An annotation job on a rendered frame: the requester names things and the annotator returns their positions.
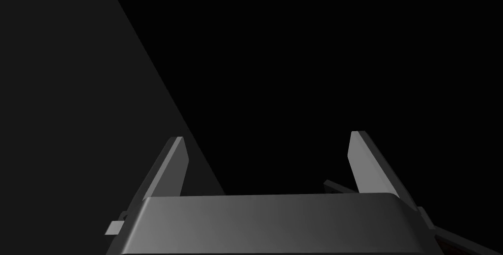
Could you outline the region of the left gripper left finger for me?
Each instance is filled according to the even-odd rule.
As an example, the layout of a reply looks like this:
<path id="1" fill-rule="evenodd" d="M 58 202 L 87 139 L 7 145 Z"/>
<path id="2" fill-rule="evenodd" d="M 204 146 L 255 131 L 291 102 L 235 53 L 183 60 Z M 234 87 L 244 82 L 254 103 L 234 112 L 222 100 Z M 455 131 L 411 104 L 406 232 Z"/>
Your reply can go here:
<path id="1" fill-rule="evenodd" d="M 179 197 L 181 195 L 189 157 L 183 137 L 171 137 L 135 193 L 131 212 L 150 197 Z"/>

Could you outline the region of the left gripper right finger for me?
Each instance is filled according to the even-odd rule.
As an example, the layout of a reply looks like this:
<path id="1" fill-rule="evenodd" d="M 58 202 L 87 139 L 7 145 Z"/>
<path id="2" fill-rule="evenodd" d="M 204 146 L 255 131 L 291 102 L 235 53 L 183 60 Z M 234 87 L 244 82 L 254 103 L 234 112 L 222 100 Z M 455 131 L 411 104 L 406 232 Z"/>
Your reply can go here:
<path id="1" fill-rule="evenodd" d="M 389 193 L 414 211 L 418 206 L 365 131 L 352 131 L 347 158 L 359 193 Z"/>

